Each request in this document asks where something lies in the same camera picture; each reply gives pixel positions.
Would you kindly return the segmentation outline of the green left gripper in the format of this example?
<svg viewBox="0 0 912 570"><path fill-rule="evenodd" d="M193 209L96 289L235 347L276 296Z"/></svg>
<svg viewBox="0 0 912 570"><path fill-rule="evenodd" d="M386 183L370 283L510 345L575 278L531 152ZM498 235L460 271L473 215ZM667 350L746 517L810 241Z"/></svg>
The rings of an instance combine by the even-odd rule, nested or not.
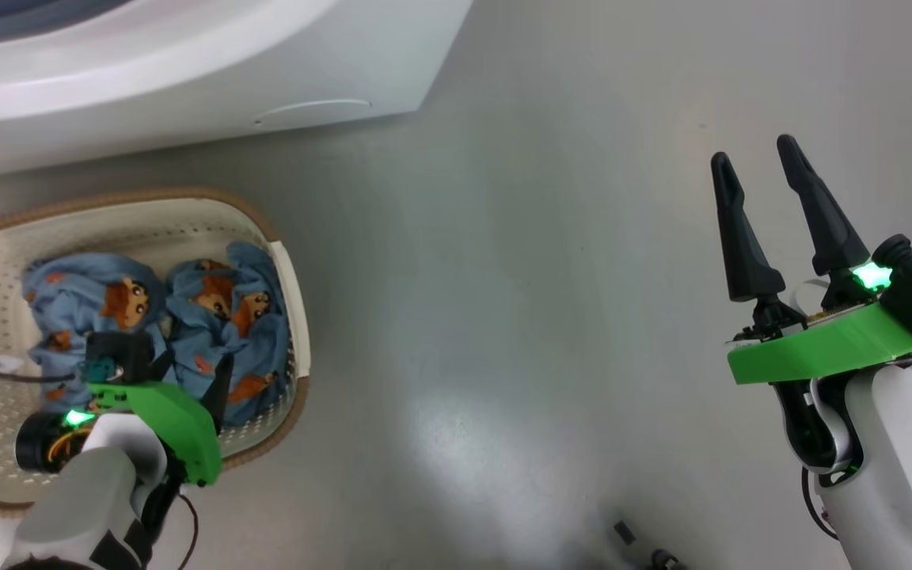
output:
<svg viewBox="0 0 912 570"><path fill-rule="evenodd" d="M223 469L218 435L230 393L233 355L224 355L215 368L213 382L193 400L180 387L162 382L138 385L91 383L95 409L34 412L15 435L15 462L33 473L61 473L81 452L107 447L106 429L126 428L144 437L147 450L159 445L159 454L180 482L212 486Z"/></svg>

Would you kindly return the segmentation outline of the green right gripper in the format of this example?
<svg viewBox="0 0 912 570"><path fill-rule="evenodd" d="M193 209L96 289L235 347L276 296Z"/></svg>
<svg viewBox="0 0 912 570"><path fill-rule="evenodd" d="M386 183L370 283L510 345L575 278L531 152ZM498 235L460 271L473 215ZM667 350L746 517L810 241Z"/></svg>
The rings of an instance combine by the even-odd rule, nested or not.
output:
<svg viewBox="0 0 912 570"><path fill-rule="evenodd" d="M796 138L779 135L776 149L813 241L815 274L864 264L871 253ZM862 302L813 315L782 302L785 279L768 263L749 223L744 188L727 153L714 153L710 169L728 296L731 302L756 302L754 324L735 336L728 354L738 385L828 378L912 353L912 332L877 302L889 289L889 269L854 269L842 280L852 292L864 293Z"/></svg>

